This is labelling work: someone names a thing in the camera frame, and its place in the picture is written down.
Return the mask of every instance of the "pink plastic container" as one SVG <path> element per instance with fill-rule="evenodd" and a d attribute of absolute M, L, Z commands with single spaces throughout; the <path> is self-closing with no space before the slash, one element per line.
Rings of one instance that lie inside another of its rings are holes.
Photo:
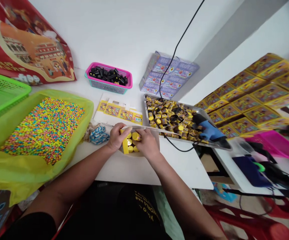
<path fill-rule="evenodd" d="M 257 134 L 245 140 L 262 143 L 263 149 L 271 153 L 272 156 L 289 158 L 289 141 L 274 130 Z"/>
<path fill-rule="evenodd" d="M 128 79 L 128 84 L 126 86 L 122 86 L 122 85 L 119 85 L 119 84 L 110 83 L 110 82 L 103 81 L 103 80 L 100 80 L 100 79 L 97 79 L 97 78 L 94 78 L 94 77 L 90 77 L 89 76 L 90 69 L 94 68 L 96 66 L 102 67 L 102 68 L 104 68 L 107 71 L 110 71 L 111 69 L 115 69 L 115 67 L 112 67 L 112 66 L 109 66 L 109 65 L 105 65 L 105 64 L 102 64 L 102 63 L 97 63 L 97 62 L 91 63 L 91 65 L 85 71 L 84 76 L 87 79 L 89 79 L 90 84 L 91 84 L 92 87 L 99 88 L 99 89 L 106 90 L 106 91 L 110 91 L 110 92 L 114 92 L 114 93 L 119 93 L 119 94 L 125 94 L 125 92 L 128 89 L 132 88 L 132 74 L 130 72 L 125 71 L 125 70 L 120 69 L 120 68 L 116 68 L 120 75 L 122 75 L 124 77 L 127 77 L 127 79 Z"/>

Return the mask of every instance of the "black cable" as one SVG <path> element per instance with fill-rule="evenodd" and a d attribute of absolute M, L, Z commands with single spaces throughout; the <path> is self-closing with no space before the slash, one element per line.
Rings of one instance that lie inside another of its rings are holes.
<path fill-rule="evenodd" d="M 189 22 L 187 28 L 185 29 L 184 33 L 182 34 L 182 36 L 181 36 L 181 38 L 180 38 L 177 46 L 176 46 L 175 49 L 174 49 L 174 53 L 173 53 L 173 56 L 172 56 L 172 58 L 171 58 L 171 61 L 170 61 L 169 65 L 168 65 L 167 69 L 165 70 L 165 72 L 164 72 L 163 75 L 162 75 L 162 78 L 161 78 L 161 81 L 160 81 L 160 84 L 159 84 L 159 92 L 160 92 L 160 97 L 161 97 L 162 104 L 156 106 L 156 108 L 153 109 L 153 112 L 154 112 L 158 107 L 164 105 L 165 99 L 162 97 L 162 94 L 161 94 L 161 83 L 162 83 L 162 79 L 163 79 L 165 73 L 168 71 L 168 69 L 169 69 L 169 67 L 170 67 L 170 65 L 171 65 L 171 63 L 172 63 L 172 61 L 173 61 L 173 59 L 174 59 L 174 55 L 175 55 L 175 52 L 177 51 L 177 48 L 178 48 L 179 43 L 181 42 L 184 34 L 185 34 L 186 31 L 188 30 L 188 28 L 189 28 L 189 26 L 191 25 L 191 23 L 192 23 L 195 15 L 198 13 L 198 11 L 199 11 L 199 9 L 201 8 L 201 6 L 202 6 L 202 4 L 203 4 L 204 1 L 205 1 L 205 0 L 203 0 L 203 1 L 201 2 L 200 6 L 198 7 L 197 11 L 196 11 L 195 14 L 193 15 L 191 21 Z M 156 119 L 153 119 L 153 120 L 154 120 L 154 122 L 157 124 L 158 128 L 161 129 L 160 126 L 158 125 Z M 202 141 L 202 140 L 200 140 L 200 141 L 197 142 L 192 148 L 190 148 L 189 150 L 185 150 L 185 151 L 184 151 L 184 150 L 181 150 L 181 149 L 177 148 L 177 147 L 168 139 L 168 137 L 167 137 L 164 133 L 162 133 L 162 134 L 163 134 L 164 138 L 166 138 L 166 139 L 169 141 L 169 143 L 171 143 L 171 145 L 172 145 L 173 147 L 175 147 L 177 150 L 179 150 L 180 152 L 189 152 L 189 151 L 191 151 L 193 148 L 195 148 L 196 146 L 198 146 L 198 144 Z"/>
<path fill-rule="evenodd" d="M 267 211 L 267 212 L 265 212 L 265 213 L 263 213 L 263 214 L 257 214 L 258 216 L 264 216 L 264 215 L 270 214 L 270 213 L 273 211 L 273 209 L 275 208 L 275 206 L 276 206 L 275 195 L 274 195 L 274 189 L 273 189 L 273 187 L 267 188 L 267 189 L 272 190 L 272 197 L 273 197 L 273 200 L 274 200 L 274 206 L 271 207 L 271 209 L 270 209 L 269 211 Z M 240 195 L 239 206 L 240 206 L 240 209 L 243 210 L 243 209 L 242 209 L 242 206 L 241 206 L 241 198 L 242 198 L 242 195 Z"/>

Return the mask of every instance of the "stacked purple boxes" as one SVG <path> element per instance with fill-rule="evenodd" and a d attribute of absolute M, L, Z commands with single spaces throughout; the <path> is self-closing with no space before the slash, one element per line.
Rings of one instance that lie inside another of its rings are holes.
<path fill-rule="evenodd" d="M 172 56 L 155 51 L 139 84 L 141 92 L 160 95 L 159 84 L 161 82 L 162 97 L 171 99 L 199 69 L 197 64 L 175 57 L 161 80 L 171 59 Z"/>

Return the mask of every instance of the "red plastic chair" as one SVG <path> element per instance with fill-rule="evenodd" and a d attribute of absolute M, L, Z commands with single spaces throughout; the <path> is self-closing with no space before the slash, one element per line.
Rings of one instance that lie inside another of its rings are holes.
<path fill-rule="evenodd" d="M 218 202 L 218 205 L 204 205 L 204 207 L 222 230 L 223 228 L 220 222 L 226 222 L 233 226 L 242 228 L 246 232 L 248 239 L 289 240 L 289 229 L 282 223 L 276 222 L 272 219 L 231 207 L 220 202 Z M 234 215 L 221 211 L 225 208 L 232 211 Z"/>
<path fill-rule="evenodd" d="M 272 198 L 265 197 L 264 199 L 272 207 L 272 212 L 269 213 L 270 217 L 289 219 L 289 200 L 287 198 L 282 199 L 285 205 L 275 204 Z"/>

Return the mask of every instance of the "plastic bag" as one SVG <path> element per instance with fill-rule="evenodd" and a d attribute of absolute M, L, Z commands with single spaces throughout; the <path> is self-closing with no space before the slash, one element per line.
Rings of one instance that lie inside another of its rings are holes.
<path fill-rule="evenodd" d="M 93 114 L 93 102 L 88 99 L 53 89 L 37 92 L 0 117 L 0 147 L 31 110 L 46 97 L 76 103 L 84 108 L 85 114 L 63 151 L 61 160 L 53 166 L 46 164 L 40 156 L 10 156 L 0 152 L 0 190 L 11 191 L 10 206 L 26 199 L 45 182 L 61 173 L 71 161 Z"/>

